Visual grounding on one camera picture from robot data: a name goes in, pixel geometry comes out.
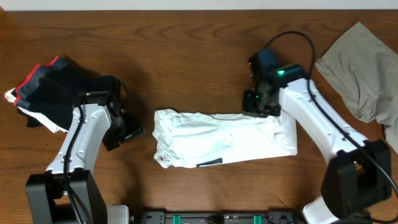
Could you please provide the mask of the white t-shirt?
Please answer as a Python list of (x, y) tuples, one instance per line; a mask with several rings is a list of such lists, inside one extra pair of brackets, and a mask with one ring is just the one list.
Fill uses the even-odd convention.
[(194, 168), (297, 154), (296, 121), (286, 113), (255, 118), (243, 114), (154, 113), (154, 159), (163, 167)]

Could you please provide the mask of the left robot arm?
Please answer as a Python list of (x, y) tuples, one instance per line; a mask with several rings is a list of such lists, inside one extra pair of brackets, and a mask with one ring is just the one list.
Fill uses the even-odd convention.
[(119, 90), (66, 91), (58, 99), (72, 106), (72, 123), (47, 170), (27, 180), (33, 222), (129, 223), (128, 206), (105, 204), (93, 170), (101, 146), (111, 151), (143, 133), (139, 120), (123, 112)]

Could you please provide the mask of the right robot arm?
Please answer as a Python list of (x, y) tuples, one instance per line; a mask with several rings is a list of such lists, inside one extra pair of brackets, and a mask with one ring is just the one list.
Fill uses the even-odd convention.
[(321, 195), (303, 207), (302, 222), (379, 223), (366, 209), (389, 199), (397, 189), (386, 144), (369, 141), (350, 128), (299, 64), (251, 62), (249, 66), (254, 88), (244, 92), (244, 114), (293, 117), (327, 164)]

